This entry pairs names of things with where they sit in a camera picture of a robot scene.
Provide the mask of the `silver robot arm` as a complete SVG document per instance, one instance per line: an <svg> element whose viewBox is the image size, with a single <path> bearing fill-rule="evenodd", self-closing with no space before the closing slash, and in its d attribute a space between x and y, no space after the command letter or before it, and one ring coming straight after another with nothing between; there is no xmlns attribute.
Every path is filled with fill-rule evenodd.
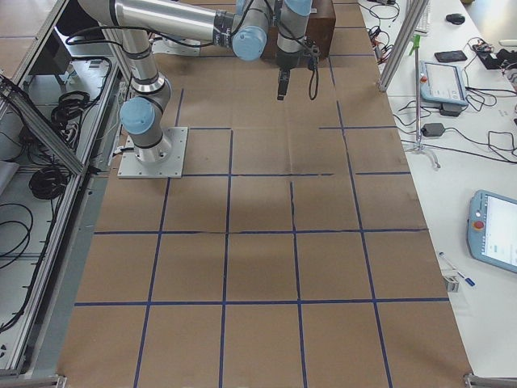
<svg viewBox="0 0 517 388"><path fill-rule="evenodd" d="M161 126L171 85L154 60L155 53L197 55L205 47L232 51L243 61L259 59L267 33L277 30L275 62L278 100L288 91L292 69L302 57L317 71L319 49L307 37L310 1L238 1L234 11L213 10L179 1L81 1L99 24L107 42L120 51L134 97L120 111L132 141L134 160L142 166L163 164L173 156L171 130Z"/></svg>

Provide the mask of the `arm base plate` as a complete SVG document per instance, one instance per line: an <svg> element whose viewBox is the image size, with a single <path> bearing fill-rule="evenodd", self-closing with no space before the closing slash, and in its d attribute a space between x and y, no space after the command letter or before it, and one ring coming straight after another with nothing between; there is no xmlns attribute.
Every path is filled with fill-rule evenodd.
<svg viewBox="0 0 517 388"><path fill-rule="evenodd" d="M117 176L121 179L181 178L187 136L188 127L164 128L161 142L150 149L137 147L128 136Z"/></svg>

